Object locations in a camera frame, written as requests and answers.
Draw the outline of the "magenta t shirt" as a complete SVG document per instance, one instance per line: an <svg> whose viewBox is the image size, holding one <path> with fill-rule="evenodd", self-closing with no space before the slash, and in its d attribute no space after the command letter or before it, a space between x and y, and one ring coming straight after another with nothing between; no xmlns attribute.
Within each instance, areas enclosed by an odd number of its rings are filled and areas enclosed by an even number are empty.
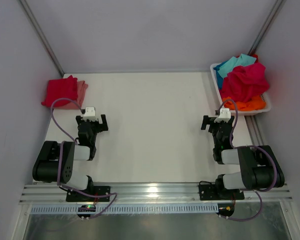
<svg viewBox="0 0 300 240"><path fill-rule="evenodd" d="M248 66L236 66L223 79L220 96L235 102L246 103L270 88L265 77L266 67L257 62Z"/></svg>

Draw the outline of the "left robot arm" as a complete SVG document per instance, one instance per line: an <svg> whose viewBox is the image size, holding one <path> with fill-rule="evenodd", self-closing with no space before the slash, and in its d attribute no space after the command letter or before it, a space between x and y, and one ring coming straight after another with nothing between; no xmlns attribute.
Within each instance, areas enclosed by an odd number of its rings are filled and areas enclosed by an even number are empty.
<svg viewBox="0 0 300 240"><path fill-rule="evenodd" d="M58 143L47 140L43 143L32 169L32 177L37 182L56 183L57 186L77 192L84 201L95 195L92 177L74 170L74 162L92 161L96 155L97 135L109 130L106 115L101 120L77 116L77 138Z"/></svg>

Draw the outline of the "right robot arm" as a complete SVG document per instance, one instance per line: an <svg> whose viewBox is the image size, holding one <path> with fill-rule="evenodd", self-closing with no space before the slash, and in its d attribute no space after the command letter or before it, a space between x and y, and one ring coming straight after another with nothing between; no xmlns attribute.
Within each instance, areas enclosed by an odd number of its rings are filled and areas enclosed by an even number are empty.
<svg viewBox="0 0 300 240"><path fill-rule="evenodd" d="M220 174L214 183L199 183L200 198L214 200L243 200L243 190L269 191L285 184L284 173L269 145L239 146L231 145L233 130L232 116L229 120L203 116L201 129L212 134L214 147L213 159L219 165L238 165L240 171Z"/></svg>

